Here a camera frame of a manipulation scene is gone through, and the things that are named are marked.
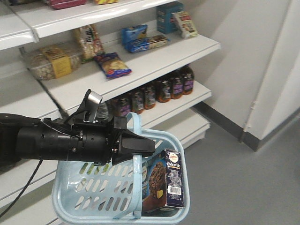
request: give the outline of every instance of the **basket handle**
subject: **basket handle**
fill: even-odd
[[[134,112],[130,112],[127,114],[126,117],[127,117],[127,123],[130,121],[131,118],[133,120],[133,133],[135,133],[137,135],[141,135],[142,134],[141,116]]]
[[[142,134],[141,117],[133,112],[127,114],[127,122],[132,118],[133,132],[137,135]],[[135,219],[142,217],[142,155],[133,156],[133,188],[130,204],[127,209],[119,213],[114,219],[120,219],[128,213],[134,213]]]

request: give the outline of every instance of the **sauce jar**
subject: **sauce jar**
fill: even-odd
[[[188,66],[183,66],[179,69],[179,73],[183,79],[183,95],[189,95],[194,88],[195,75],[193,70]]]
[[[170,101],[171,84],[167,76],[162,76],[154,81],[156,89],[156,100],[161,103]]]
[[[110,106],[114,116],[126,116],[130,112],[130,101],[126,94],[111,99]]]
[[[150,82],[143,85],[141,90],[144,97],[144,109],[152,109],[156,104],[156,92],[153,83]]]
[[[141,114],[144,111],[144,100],[142,91],[138,89],[134,89],[128,92],[131,111],[137,114]]]
[[[174,70],[168,74],[171,83],[171,98],[178,99],[182,96],[183,81],[178,70]]]

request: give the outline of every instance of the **white shelf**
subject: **white shelf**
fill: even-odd
[[[205,132],[209,128],[210,123],[191,109],[152,127],[155,130],[163,130],[173,134],[180,140],[184,149],[204,138]]]
[[[179,99],[171,99],[167,103],[157,102],[155,107],[150,110],[144,110],[140,115],[142,117],[142,127],[145,129],[153,128],[157,124],[170,119],[178,113],[202,102],[211,96],[211,91],[199,84],[194,83],[194,90],[189,95],[184,95]]]
[[[0,175],[0,208],[12,202],[23,189],[36,166],[38,160],[28,160]],[[24,194],[33,191],[55,177],[57,161],[43,161],[37,174]]]
[[[41,193],[39,189],[34,190],[34,193],[37,196],[45,195],[45,193]],[[16,210],[16,206],[14,206],[10,210],[15,211],[13,216],[6,217],[5,215],[3,218],[1,218],[1,225],[49,225],[53,224],[51,222],[57,218],[52,206],[52,198],[50,193],[48,196],[38,201],[34,201],[33,199],[32,201],[25,202],[22,206],[19,206],[19,208],[22,209]]]
[[[34,41],[31,29],[0,2],[0,50]]]
[[[55,10],[42,1],[11,7],[37,34],[43,38],[77,27],[109,20],[173,0],[120,0],[118,3],[95,5],[88,0],[85,5]]]
[[[127,76],[106,79],[98,64],[89,62],[70,75],[43,84],[64,109],[73,113],[87,89],[102,95],[106,101],[220,48],[218,42],[200,35],[190,39],[182,39],[177,33],[167,36],[171,41],[166,46],[144,52],[128,53],[120,44],[105,48],[108,53],[117,52],[133,70]]]
[[[0,113],[34,118],[60,117],[58,108],[29,71],[0,79]]]

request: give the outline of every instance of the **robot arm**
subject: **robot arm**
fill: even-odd
[[[21,158],[113,165],[155,152],[155,143],[127,130],[127,119],[96,120],[102,97],[88,90],[78,110],[64,123],[0,113],[0,166]]]

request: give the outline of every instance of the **plastic basket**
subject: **plastic basket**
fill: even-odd
[[[156,143],[156,152],[165,148],[181,153],[183,197],[185,207],[179,210],[160,212],[156,215],[142,215],[142,159],[112,166],[94,166],[87,162],[58,163],[52,190],[52,202],[58,217],[68,224],[160,224],[174,225],[188,213],[190,196],[184,151],[179,140],[170,133],[141,129],[140,116],[133,117],[133,132]]]

